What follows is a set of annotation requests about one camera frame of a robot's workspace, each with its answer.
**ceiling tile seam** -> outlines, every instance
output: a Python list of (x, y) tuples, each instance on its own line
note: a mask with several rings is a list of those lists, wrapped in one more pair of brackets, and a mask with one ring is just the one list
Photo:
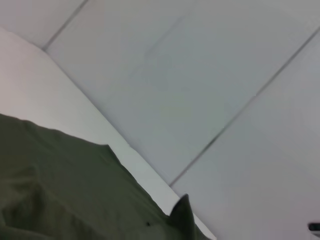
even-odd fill
[(199, 1), (201, 0), (195, 0), (193, 4), (189, 7), (189, 9), (186, 10), (185, 14), (178, 17), (177, 20), (175, 20), (173, 24), (170, 26), (170, 28), (166, 32), (164, 32), (164, 34), (162, 34), (161, 37), (151, 47), (149, 47), (149, 49), (145, 51), (145, 59), (152, 55), (155, 49), (157, 49), (157, 47), (172, 33), (172, 31), (176, 29), (183, 22), (183, 20), (192, 13), (193, 9), (196, 7)]
[(200, 153), (178, 174), (178, 176), (169, 184), (172, 188), (174, 184), (201, 158), (201, 156), (218, 140), (218, 138), (238, 119), (238, 117), (247, 109), (247, 107), (270, 86), (271, 83), (282, 73), (282, 71), (298, 56), (298, 54), (311, 42), (311, 40), (320, 33), (320, 26), (309, 36), (309, 38), (298, 48), (298, 50), (279, 68), (275, 74), (260, 88), (260, 90), (249, 99), (249, 101), (238, 111), (238, 113), (218, 132), (218, 134), (200, 151)]
[(70, 22), (80, 13), (84, 6), (91, 0), (83, 0), (83, 2), (73, 11), (68, 19), (62, 24), (62, 26), (56, 31), (55, 34), (49, 39), (49, 41), (43, 46), (42, 50), (46, 52), (50, 45), (59, 37), (62, 31), (70, 24)]

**ceiling tile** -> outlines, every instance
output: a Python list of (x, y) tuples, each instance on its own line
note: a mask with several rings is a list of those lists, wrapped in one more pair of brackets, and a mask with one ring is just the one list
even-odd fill
[(219, 240), (309, 240), (320, 219), (320, 35), (173, 190)]

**green fabric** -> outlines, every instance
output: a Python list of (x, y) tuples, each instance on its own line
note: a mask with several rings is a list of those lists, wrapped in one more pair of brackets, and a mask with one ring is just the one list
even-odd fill
[(0, 239), (206, 239), (188, 196), (166, 216), (108, 145), (0, 114)]

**dark object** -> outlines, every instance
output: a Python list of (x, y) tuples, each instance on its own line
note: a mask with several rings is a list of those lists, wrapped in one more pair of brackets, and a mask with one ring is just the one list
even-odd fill
[(194, 215), (189, 203), (189, 196), (184, 195), (174, 206), (168, 219), (168, 224), (179, 229), (183, 234), (183, 239), (196, 239), (196, 225), (194, 224)]
[(320, 238), (320, 222), (311, 222), (308, 224), (308, 228), (311, 234)]

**black object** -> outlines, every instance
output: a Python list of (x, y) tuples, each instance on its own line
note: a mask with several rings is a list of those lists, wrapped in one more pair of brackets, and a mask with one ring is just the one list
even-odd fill
[(320, 222), (311, 222), (308, 224), (308, 228), (311, 234), (320, 238)]

